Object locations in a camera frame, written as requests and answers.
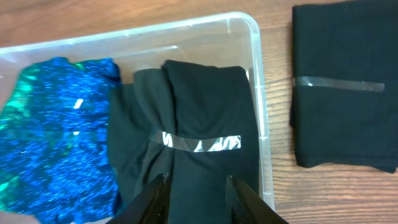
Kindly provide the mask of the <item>black garment top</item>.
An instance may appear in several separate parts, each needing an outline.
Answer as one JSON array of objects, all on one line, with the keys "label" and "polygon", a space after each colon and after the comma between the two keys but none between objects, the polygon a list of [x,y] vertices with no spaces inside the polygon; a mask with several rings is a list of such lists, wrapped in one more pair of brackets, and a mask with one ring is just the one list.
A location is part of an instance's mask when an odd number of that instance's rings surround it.
[{"label": "black garment top", "polygon": [[397,169],[397,0],[292,9],[297,164]]}]

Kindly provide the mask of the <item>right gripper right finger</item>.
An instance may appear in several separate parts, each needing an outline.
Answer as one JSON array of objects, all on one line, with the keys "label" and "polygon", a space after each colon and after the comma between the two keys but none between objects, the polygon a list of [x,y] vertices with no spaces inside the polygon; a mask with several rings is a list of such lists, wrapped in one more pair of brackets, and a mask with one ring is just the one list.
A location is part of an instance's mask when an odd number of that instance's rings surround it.
[{"label": "right gripper right finger", "polygon": [[226,208],[230,224],[288,224],[245,181],[226,178]]}]

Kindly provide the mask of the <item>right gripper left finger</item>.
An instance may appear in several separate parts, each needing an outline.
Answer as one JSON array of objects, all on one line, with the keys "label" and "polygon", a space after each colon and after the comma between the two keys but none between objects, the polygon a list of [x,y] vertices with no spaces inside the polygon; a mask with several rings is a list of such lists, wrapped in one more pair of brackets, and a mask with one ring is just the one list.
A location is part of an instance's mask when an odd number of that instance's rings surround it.
[{"label": "right gripper left finger", "polygon": [[159,174],[121,212],[106,224],[167,224],[170,178]]}]

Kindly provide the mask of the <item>black garment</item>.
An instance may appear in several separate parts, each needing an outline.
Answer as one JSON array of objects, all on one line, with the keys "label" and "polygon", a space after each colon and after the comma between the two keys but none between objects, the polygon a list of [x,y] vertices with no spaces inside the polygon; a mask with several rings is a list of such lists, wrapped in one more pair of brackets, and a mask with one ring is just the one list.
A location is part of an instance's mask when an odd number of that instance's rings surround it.
[{"label": "black garment", "polygon": [[132,84],[109,92],[107,146],[125,208],[157,175],[172,170],[173,151],[154,140],[174,129],[169,82],[160,69],[139,70]]},{"label": "black garment", "polygon": [[397,169],[397,0],[292,9],[297,164]]},{"label": "black garment", "polygon": [[246,71],[168,60],[162,74],[174,108],[175,129],[164,128],[166,133],[202,141],[228,136],[241,140],[241,147],[233,150],[173,151],[168,222],[229,223],[227,176],[259,191],[259,135]]}]

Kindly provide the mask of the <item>blue sequin garment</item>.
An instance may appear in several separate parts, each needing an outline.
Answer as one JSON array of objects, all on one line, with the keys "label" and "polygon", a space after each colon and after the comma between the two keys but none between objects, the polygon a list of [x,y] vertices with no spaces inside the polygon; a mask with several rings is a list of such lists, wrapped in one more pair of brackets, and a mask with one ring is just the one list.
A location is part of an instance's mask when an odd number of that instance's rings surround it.
[{"label": "blue sequin garment", "polygon": [[1,111],[1,211],[42,223],[114,215],[118,186],[108,162],[111,58],[63,57],[24,68]]}]

